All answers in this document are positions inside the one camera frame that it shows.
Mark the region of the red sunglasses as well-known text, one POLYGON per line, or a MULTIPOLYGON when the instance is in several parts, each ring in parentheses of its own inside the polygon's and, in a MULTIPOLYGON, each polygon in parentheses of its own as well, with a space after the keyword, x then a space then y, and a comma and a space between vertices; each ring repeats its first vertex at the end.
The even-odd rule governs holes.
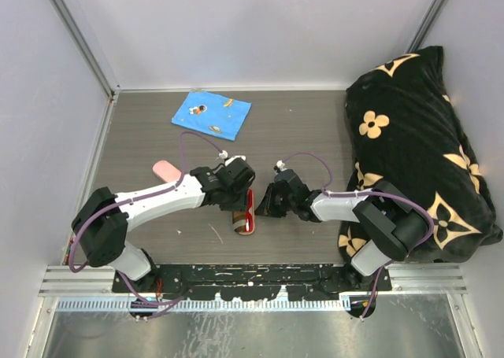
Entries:
POLYGON ((254 214, 254 192, 249 189, 247 192, 246 218, 245 218, 245 235, 253 234, 255 230, 255 214, 254 214))

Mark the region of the brown striped glasses case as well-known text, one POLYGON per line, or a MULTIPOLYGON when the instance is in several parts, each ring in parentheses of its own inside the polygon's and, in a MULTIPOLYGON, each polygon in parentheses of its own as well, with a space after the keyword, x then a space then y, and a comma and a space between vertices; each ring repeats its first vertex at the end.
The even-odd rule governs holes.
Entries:
POLYGON ((232 229, 235 233, 248 236, 255 232, 255 215, 253 212, 232 212, 232 229))

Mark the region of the pink glasses case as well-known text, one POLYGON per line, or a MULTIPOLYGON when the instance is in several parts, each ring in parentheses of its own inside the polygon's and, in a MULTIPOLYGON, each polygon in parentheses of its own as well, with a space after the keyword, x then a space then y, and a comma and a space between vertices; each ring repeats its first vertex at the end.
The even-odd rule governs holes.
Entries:
POLYGON ((152 171, 164 183, 177 181, 181 176, 181 171, 168 161, 156 162, 152 171))

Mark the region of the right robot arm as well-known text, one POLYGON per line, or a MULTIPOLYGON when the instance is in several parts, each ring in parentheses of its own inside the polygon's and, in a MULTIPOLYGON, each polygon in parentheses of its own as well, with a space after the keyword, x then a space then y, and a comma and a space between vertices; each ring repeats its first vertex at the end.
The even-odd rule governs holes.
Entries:
POLYGON ((363 290, 378 271, 405 260, 434 232, 433 218, 395 186, 380 180, 376 186, 353 192, 311 190, 291 169, 278 172, 254 213, 273 218, 294 213, 300 220, 358 223, 368 239, 350 254, 340 281, 363 290))

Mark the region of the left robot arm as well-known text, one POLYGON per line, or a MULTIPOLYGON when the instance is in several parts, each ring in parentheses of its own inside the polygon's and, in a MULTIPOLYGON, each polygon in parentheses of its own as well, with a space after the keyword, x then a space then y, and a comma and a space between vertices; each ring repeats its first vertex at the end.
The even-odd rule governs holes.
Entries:
POLYGON ((174 212, 216 205, 222 211, 244 211, 255 172, 243 157, 231 157, 215 168, 198 167, 172 182, 129 193, 95 190, 72 222, 75 234, 69 254, 73 273, 76 249, 93 268, 110 266, 140 292, 151 291, 160 272, 145 249, 127 240, 137 227, 174 212))

